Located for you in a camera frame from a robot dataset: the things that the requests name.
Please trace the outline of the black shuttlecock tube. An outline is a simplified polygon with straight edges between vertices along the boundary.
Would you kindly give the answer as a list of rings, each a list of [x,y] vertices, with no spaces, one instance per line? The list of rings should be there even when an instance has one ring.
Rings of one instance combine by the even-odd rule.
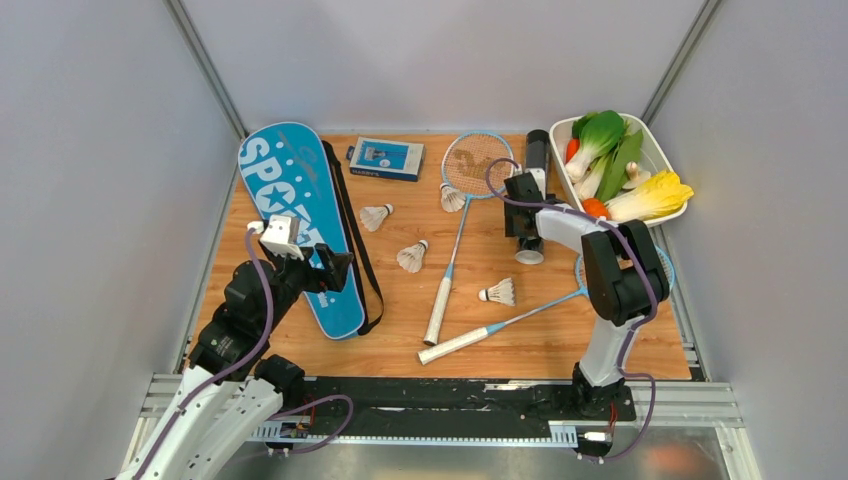
[[[540,203],[547,194],[549,170],[549,136],[546,130],[534,129],[526,135],[524,156],[525,173],[529,173],[535,182],[534,187],[522,191],[518,200]],[[538,265],[544,261],[544,242],[533,228],[529,214],[524,211],[520,227],[517,230],[517,251],[515,259],[525,265]]]

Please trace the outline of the white shuttlecock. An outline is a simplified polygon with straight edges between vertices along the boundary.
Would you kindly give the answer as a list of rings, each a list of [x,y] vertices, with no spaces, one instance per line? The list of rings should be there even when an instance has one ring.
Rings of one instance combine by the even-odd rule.
[[[462,210],[466,205],[466,194],[447,182],[440,184],[440,204],[448,213]]]
[[[429,249],[426,240],[419,240],[415,244],[405,247],[396,255],[398,265],[409,273],[417,273],[423,266],[423,259]]]
[[[391,204],[366,206],[360,209],[359,219],[367,231],[376,232],[393,212],[394,207]]]
[[[516,297],[513,279],[507,277],[491,287],[480,290],[478,292],[478,298],[483,302],[495,302],[514,307],[516,305]]]

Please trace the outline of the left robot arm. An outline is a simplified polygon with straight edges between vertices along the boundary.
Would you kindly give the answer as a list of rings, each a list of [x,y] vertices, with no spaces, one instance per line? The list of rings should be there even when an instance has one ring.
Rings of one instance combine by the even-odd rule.
[[[213,479],[261,424],[304,405],[304,372],[267,353],[270,335],[303,293],[341,291],[355,257],[326,244],[263,252],[234,270],[170,404],[119,478]]]

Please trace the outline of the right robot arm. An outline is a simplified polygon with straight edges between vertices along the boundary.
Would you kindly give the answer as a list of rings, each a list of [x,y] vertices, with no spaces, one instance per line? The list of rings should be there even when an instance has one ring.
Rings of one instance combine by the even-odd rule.
[[[630,376],[626,360],[641,327],[655,318],[670,281],[647,226],[616,224],[555,199],[544,200],[529,173],[504,181],[508,237],[540,238],[582,257],[583,280],[596,313],[589,346],[575,364],[570,403],[584,418],[605,411]]]

